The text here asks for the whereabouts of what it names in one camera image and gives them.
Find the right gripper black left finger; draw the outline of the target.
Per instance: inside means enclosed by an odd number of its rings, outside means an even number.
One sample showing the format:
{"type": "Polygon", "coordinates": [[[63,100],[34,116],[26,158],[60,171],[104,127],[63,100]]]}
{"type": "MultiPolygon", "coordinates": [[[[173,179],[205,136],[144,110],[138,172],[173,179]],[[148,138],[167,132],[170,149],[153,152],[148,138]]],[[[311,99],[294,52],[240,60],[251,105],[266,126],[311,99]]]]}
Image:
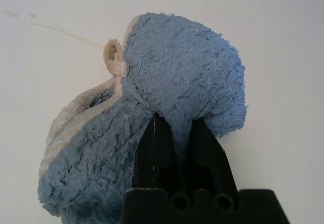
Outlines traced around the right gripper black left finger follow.
{"type": "Polygon", "coordinates": [[[169,197],[182,195],[171,134],[164,118],[155,113],[135,153],[132,189],[162,189],[169,197]]]}

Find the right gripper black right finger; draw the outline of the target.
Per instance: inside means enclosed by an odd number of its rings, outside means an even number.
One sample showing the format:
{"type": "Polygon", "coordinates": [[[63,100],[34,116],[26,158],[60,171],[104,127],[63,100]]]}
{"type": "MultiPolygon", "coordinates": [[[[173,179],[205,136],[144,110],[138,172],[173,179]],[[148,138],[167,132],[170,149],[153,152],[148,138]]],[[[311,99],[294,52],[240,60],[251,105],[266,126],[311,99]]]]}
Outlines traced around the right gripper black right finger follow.
{"type": "Polygon", "coordinates": [[[195,120],[189,135],[189,183],[194,191],[237,194],[225,151],[203,118],[195,120]]]}

